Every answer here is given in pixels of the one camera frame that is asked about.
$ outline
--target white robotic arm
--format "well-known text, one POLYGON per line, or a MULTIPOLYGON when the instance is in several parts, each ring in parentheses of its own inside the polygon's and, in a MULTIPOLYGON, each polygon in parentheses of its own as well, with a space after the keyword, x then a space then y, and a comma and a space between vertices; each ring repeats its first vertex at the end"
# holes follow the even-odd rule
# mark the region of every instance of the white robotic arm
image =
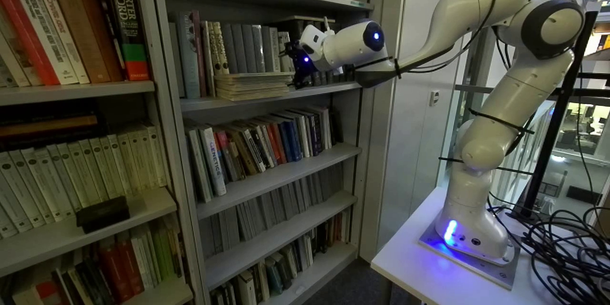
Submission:
POLYGON ((368 21, 337 34, 307 26, 299 46, 308 58, 294 61, 312 64, 301 70, 319 71, 355 64, 356 80, 370 87, 444 55, 464 34, 482 27, 493 25, 503 42, 516 47, 516 61, 479 116, 459 129, 455 157, 464 163, 452 168, 436 220, 436 232, 451 249, 505 264, 512 259, 506 230, 485 208, 492 173, 519 129, 563 79, 583 21, 581 8, 563 0, 440 0, 424 46, 403 60, 388 57, 381 27, 368 21))

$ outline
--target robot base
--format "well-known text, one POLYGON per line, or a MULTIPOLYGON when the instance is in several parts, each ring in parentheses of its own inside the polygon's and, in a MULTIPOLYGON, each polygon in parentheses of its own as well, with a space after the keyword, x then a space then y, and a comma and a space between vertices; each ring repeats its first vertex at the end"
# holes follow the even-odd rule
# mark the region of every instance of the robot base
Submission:
POLYGON ((517 271, 517 263, 519 262, 519 253, 521 252, 521 248, 519 248, 519 245, 516 244, 512 238, 509 237, 510 244, 512 245, 510 255, 513 255, 513 257, 509 262, 499 264, 497 261, 490 262, 467 253, 449 249, 445 244, 445 240, 436 233, 436 230, 434 229, 435 223, 436 220, 433 220, 426 231, 420 236, 420 244, 457 264, 461 264, 463 267, 493 281, 501 287, 512 290, 512 284, 515 281, 515 274, 517 271))

